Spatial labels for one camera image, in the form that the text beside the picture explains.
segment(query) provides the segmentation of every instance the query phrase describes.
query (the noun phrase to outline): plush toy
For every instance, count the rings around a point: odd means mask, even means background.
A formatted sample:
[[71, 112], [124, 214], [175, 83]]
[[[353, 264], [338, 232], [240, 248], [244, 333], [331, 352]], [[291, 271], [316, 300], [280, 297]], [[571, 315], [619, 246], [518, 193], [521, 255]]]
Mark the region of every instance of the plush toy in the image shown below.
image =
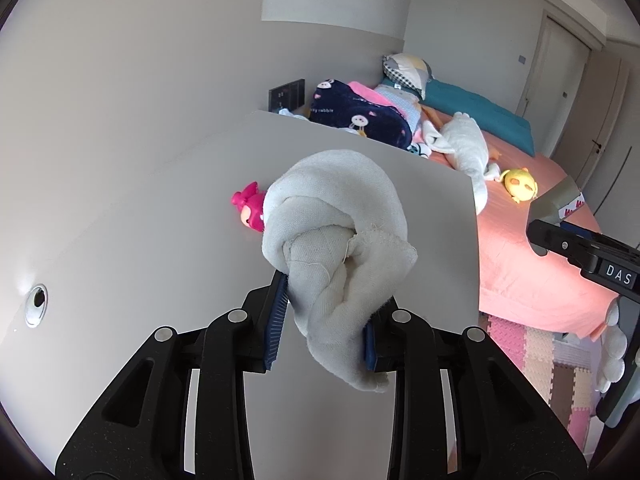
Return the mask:
[[533, 180], [527, 168], [503, 171], [500, 182], [504, 182], [504, 187], [516, 204], [521, 200], [531, 200], [538, 196], [538, 183]]
[[500, 169], [494, 162], [489, 163], [489, 148], [476, 121], [469, 114], [456, 112], [437, 136], [430, 121], [422, 124], [422, 134], [429, 148], [444, 153], [453, 168], [471, 178], [479, 215], [489, 197], [485, 181], [498, 180]]
[[[602, 352], [600, 365], [596, 372], [596, 390], [602, 394], [607, 393], [611, 383], [617, 383], [625, 373], [624, 357], [628, 348], [628, 340], [626, 339], [626, 334], [620, 328], [620, 322], [622, 321], [623, 328], [625, 328], [625, 322], [629, 323], [628, 319], [633, 319], [633, 316], [623, 316], [621, 320], [620, 309], [623, 311], [632, 309], [633, 303], [631, 301], [620, 303], [620, 299], [620, 297], [617, 297], [611, 301], [605, 317], [607, 327], [602, 336], [600, 336], [604, 352]], [[640, 351], [636, 355], [637, 364], [640, 362]]]
[[264, 203], [263, 191], [258, 189], [258, 183], [252, 182], [242, 191], [236, 191], [231, 197], [231, 203], [240, 212], [242, 224], [256, 231], [264, 231], [264, 215], [262, 204]]

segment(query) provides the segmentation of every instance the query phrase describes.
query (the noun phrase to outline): white stuffed toy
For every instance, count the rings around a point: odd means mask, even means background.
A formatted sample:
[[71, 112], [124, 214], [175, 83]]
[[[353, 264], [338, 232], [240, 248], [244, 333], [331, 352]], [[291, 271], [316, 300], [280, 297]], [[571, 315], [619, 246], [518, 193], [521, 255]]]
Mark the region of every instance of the white stuffed toy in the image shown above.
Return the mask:
[[434, 152], [443, 153], [453, 168], [471, 178], [479, 215], [488, 199], [485, 181], [500, 179], [500, 168], [494, 162], [489, 164], [489, 149], [476, 121], [469, 114], [456, 112], [440, 133], [430, 121], [424, 121], [422, 135]]
[[620, 310], [618, 300], [611, 301], [605, 323], [607, 328], [602, 333], [602, 356], [596, 372], [596, 390], [607, 393], [611, 383], [617, 383], [625, 374], [625, 362], [623, 361], [628, 341], [626, 335], [618, 326]]

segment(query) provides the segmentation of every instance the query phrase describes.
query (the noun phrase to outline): wall switch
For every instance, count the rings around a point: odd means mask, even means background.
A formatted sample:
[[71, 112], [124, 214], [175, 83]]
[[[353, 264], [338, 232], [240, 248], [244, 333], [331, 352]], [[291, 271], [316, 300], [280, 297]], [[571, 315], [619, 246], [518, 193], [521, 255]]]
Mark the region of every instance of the wall switch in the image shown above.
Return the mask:
[[298, 79], [269, 90], [269, 111], [278, 113], [282, 108], [291, 112], [305, 104], [305, 80]]

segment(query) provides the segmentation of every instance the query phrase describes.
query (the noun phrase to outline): light blue cloth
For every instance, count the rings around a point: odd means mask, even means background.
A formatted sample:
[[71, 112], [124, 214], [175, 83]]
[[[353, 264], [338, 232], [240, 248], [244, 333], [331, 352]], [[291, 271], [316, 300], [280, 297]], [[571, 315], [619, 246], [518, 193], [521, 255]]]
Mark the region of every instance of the light blue cloth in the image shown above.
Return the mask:
[[[394, 82], [385, 77], [382, 84], [393, 86]], [[403, 87], [402, 90], [412, 92], [407, 87]], [[529, 121], [492, 103], [486, 97], [433, 79], [427, 83], [426, 98], [420, 102], [447, 115], [456, 112], [467, 113], [476, 120], [480, 129], [488, 131], [528, 155], [536, 155]]]
[[420, 125], [420, 105], [419, 101], [414, 100], [415, 95], [406, 90], [396, 90], [393, 83], [391, 86], [378, 85], [376, 92], [389, 99], [404, 114], [411, 133], [414, 134]]

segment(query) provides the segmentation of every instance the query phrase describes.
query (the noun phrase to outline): label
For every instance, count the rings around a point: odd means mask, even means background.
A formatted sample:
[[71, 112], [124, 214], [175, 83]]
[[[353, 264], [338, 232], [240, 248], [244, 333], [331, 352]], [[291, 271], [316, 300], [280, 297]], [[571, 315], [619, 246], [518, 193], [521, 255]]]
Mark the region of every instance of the label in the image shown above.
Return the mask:
[[571, 200], [567, 205], [558, 209], [558, 218], [562, 221], [569, 215], [575, 213], [584, 205], [584, 195], [580, 193], [580, 196]]
[[638, 277], [638, 274], [632, 270], [620, 267], [618, 264], [610, 262], [609, 260], [602, 261], [598, 274], [610, 282], [622, 285], [629, 290], [633, 288], [636, 278]]

